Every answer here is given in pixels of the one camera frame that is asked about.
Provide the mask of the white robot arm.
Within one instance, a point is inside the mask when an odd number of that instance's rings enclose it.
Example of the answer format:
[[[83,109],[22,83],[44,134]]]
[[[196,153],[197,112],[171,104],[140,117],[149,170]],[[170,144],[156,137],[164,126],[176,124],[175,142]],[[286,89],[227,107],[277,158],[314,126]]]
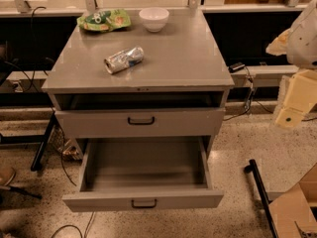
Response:
[[[298,67],[293,76],[282,78],[273,121],[276,127],[293,129],[317,104],[317,0],[310,1],[265,51],[286,55],[287,61]]]

